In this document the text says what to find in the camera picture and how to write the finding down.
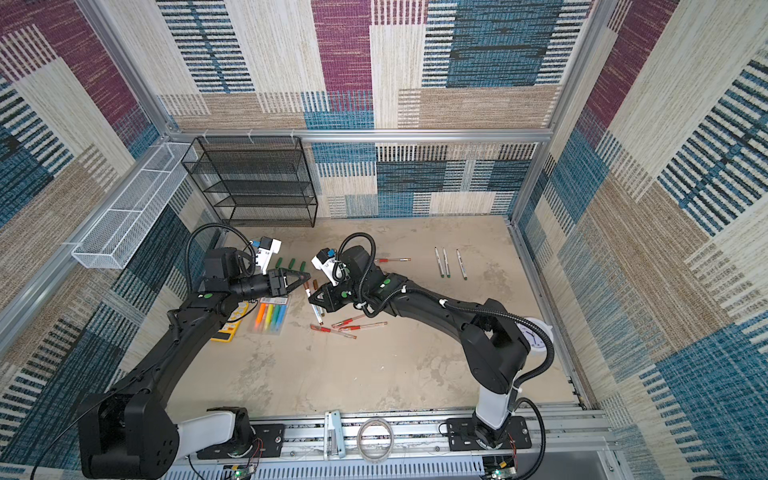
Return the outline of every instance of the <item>white device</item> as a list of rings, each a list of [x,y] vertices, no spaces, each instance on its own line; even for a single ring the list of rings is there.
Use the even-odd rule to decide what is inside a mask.
[[[251,240],[251,243],[255,246],[256,243],[259,244],[259,246],[256,248],[256,258],[254,261],[256,262],[256,265],[259,267],[261,274],[266,275],[266,268],[270,265],[270,260],[272,259],[272,255],[275,253],[280,252],[280,245],[283,244],[280,240],[275,240],[273,238],[267,238],[267,237],[261,237],[260,242],[254,242]]]

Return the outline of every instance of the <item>orange highlighter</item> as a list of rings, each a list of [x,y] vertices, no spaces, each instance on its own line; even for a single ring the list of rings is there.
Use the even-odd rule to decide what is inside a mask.
[[[259,329],[261,320],[264,318],[264,310],[266,310],[266,303],[262,303],[261,306],[259,306],[259,312],[256,315],[256,325],[253,326],[255,329]]]

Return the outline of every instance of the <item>metal rail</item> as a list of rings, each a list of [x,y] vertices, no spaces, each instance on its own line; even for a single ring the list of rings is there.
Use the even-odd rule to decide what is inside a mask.
[[[414,143],[455,143],[455,142],[493,142],[493,143],[532,143],[549,141],[552,130],[549,128],[495,128],[495,129],[460,129],[460,130],[307,130],[307,129],[252,129],[252,130],[184,130],[170,131],[170,141],[191,142],[197,137],[249,137],[277,135],[301,137],[309,142],[401,142]]]

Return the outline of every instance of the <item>black cable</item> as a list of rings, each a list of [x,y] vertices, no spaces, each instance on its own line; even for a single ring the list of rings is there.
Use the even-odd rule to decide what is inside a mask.
[[[440,300],[443,300],[440,296],[436,295],[433,292],[430,292],[429,290],[425,290],[419,286],[409,286],[406,287],[406,290],[409,292],[416,292],[421,293],[422,295],[439,302]],[[547,358],[544,359],[544,362],[541,363],[538,367],[531,370],[530,372],[524,373],[520,375],[515,382],[512,384],[516,389],[520,388],[520,385],[522,385],[523,382],[527,382],[528,380],[541,375],[542,373],[546,372],[547,369],[552,365],[554,362],[554,345],[552,344],[552,341],[549,339],[549,335],[547,335],[544,330],[541,329],[538,325],[533,323],[532,321],[515,315],[514,313],[507,313],[507,312],[501,312],[499,310],[491,310],[484,307],[476,307],[476,308],[468,308],[464,306],[454,305],[451,303],[451,300],[444,302],[444,307],[449,310],[455,310],[458,312],[467,312],[467,313],[478,313],[481,315],[487,315],[487,316],[503,316],[505,318],[508,318],[510,320],[513,320],[516,323],[520,323],[521,325],[527,326],[533,333],[539,336],[541,338],[541,341],[544,343],[544,345],[547,347]]]
[[[224,223],[206,223],[205,225],[200,225],[194,230],[194,232],[190,234],[190,237],[187,240],[187,246],[184,248],[184,278],[187,281],[188,293],[192,293],[192,272],[190,269],[190,250],[192,250],[192,240],[194,240],[194,238],[203,230],[213,227],[223,228],[225,230],[229,230],[230,232],[234,232],[246,244],[246,246],[248,246],[248,250],[250,251],[251,260],[250,265],[246,270],[246,274],[253,275],[253,272],[256,269],[256,251],[253,249],[251,242],[246,238],[245,235],[243,235],[241,231],[239,231],[237,228],[225,225]]]
[[[344,241],[341,243],[341,247],[336,251],[336,258],[339,258],[341,256],[341,253],[344,251],[344,248],[346,247],[347,243],[349,243],[352,239],[357,237],[363,237],[369,241],[371,244],[371,251],[368,257],[368,263],[366,263],[366,268],[363,270],[362,275],[360,276],[360,279],[358,280],[357,284],[355,285],[355,291],[353,292],[356,295],[356,300],[358,303],[369,303],[368,296],[362,291],[363,285],[366,281],[366,278],[368,276],[368,273],[373,268],[373,263],[376,261],[376,241],[368,235],[365,232],[356,232],[352,235],[349,235],[347,238],[344,239]],[[338,268],[339,268],[339,262],[334,263],[333,265],[333,271],[332,275],[333,278],[336,280],[340,280],[338,275]],[[371,313],[368,311],[367,308],[363,307],[362,312],[366,314],[369,318],[374,317],[378,315],[379,312]]]
[[[202,475],[200,475],[200,472],[198,472],[198,471],[195,469],[194,465],[192,465],[192,455],[187,455],[187,461],[190,463],[190,468],[192,468],[192,472],[194,472],[194,474],[195,474],[195,475],[197,475],[198,477],[200,477],[200,480],[205,480],[205,477],[203,477]]]
[[[533,466],[530,467],[530,469],[518,476],[513,477],[511,480],[528,480],[528,478],[532,477],[534,473],[538,470],[538,468],[541,466],[541,462],[544,460],[544,453],[547,450],[547,434],[544,429],[544,419],[541,417],[541,412],[538,411],[538,408],[536,405],[530,400],[526,399],[525,397],[520,397],[517,402],[515,402],[515,410],[520,406],[521,403],[528,403],[531,406],[531,409],[533,410],[533,413],[536,414],[536,419],[538,420],[538,427],[541,431],[541,444],[538,447],[538,457],[536,457],[536,462],[534,462]]]

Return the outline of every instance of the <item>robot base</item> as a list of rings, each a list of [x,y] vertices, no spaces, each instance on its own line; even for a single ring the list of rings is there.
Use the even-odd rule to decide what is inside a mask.
[[[451,452],[464,452],[467,450],[485,449],[485,445],[478,440],[475,433],[475,427],[478,420],[476,417],[460,417],[445,420],[448,426],[448,444]],[[497,438],[502,439],[497,448],[511,448],[507,434],[515,440],[515,447],[518,449],[529,449],[533,446],[531,443],[531,433],[528,431],[528,425],[525,418],[521,416],[509,416],[504,425],[496,432]]]

